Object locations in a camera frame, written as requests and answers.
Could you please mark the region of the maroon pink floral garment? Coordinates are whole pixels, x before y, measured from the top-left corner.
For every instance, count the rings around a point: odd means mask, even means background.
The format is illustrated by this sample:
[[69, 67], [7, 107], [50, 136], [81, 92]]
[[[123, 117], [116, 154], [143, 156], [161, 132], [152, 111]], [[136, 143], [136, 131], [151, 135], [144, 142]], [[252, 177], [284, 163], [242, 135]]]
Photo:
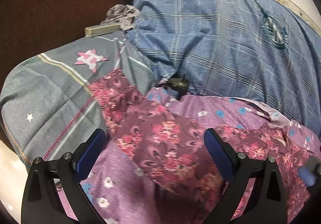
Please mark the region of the maroon pink floral garment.
[[[198, 201], [205, 212], [213, 209], [226, 182], [205, 147], [203, 126], [149, 101], [119, 70], [92, 83], [90, 90], [112, 138], [125, 155], [163, 188]], [[301, 210], [309, 194], [297, 170], [309, 155], [283, 129], [259, 123], [256, 127], [218, 125], [216, 131], [252, 159], [275, 156], [288, 216]]]

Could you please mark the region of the purple flowered bed sheet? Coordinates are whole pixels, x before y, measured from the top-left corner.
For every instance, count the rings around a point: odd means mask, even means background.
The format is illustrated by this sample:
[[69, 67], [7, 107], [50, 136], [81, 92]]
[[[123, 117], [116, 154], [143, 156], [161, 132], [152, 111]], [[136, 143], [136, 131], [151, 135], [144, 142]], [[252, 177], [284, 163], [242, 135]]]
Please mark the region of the purple flowered bed sheet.
[[[161, 88], [143, 96], [196, 121], [205, 130], [216, 130], [218, 125], [256, 127], [259, 123], [281, 128], [308, 153], [308, 158], [320, 157], [320, 141], [314, 132], [264, 103], [196, 95], [185, 95], [178, 101]], [[112, 136], [81, 186], [106, 223], [201, 223], [211, 211], [205, 212], [198, 201], [153, 181], [120, 150]]]

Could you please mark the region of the grey star pattern pillow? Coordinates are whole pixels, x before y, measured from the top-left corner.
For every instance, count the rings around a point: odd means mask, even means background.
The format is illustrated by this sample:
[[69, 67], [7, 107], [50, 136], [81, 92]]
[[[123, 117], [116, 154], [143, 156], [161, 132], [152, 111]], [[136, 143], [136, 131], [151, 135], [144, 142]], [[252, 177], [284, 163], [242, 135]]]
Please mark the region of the grey star pattern pillow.
[[105, 129], [90, 85], [121, 69], [141, 93], [155, 84], [147, 60], [116, 31], [81, 38], [16, 66], [1, 90], [1, 125], [26, 168], [73, 152], [97, 128]]

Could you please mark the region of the blue plaid blanket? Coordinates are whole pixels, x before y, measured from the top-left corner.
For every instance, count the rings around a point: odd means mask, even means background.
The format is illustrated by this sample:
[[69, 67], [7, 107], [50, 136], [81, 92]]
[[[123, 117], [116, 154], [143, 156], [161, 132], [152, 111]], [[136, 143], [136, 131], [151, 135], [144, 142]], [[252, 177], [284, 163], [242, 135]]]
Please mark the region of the blue plaid blanket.
[[275, 0], [134, 0], [127, 34], [158, 80], [260, 101], [320, 134], [320, 35]]

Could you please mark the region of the small beige box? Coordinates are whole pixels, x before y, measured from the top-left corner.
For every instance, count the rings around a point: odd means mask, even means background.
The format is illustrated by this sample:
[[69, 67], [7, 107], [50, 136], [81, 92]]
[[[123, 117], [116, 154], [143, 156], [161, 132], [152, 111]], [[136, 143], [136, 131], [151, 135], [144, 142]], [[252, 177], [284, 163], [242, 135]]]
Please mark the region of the small beige box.
[[119, 23], [99, 24], [84, 28], [84, 36], [88, 38], [114, 33], [120, 29]]

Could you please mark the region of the dark red headboard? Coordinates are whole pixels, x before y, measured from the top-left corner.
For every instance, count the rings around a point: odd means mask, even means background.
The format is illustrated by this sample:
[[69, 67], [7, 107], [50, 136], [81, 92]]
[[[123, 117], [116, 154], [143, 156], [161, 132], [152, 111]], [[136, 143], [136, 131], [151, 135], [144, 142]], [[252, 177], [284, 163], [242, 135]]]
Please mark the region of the dark red headboard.
[[125, 0], [1, 0], [1, 80], [20, 62], [81, 38]]

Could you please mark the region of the grey crumpled cloth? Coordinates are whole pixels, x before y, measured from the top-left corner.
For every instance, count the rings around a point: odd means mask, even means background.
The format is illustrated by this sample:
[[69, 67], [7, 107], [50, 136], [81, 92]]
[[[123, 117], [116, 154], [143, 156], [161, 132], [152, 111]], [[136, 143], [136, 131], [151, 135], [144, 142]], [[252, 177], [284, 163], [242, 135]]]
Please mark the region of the grey crumpled cloth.
[[111, 7], [106, 14], [106, 18], [101, 24], [116, 23], [123, 31], [129, 31], [135, 27], [135, 20], [140, 15], [140, 10], [132, 5], [117, 4]]

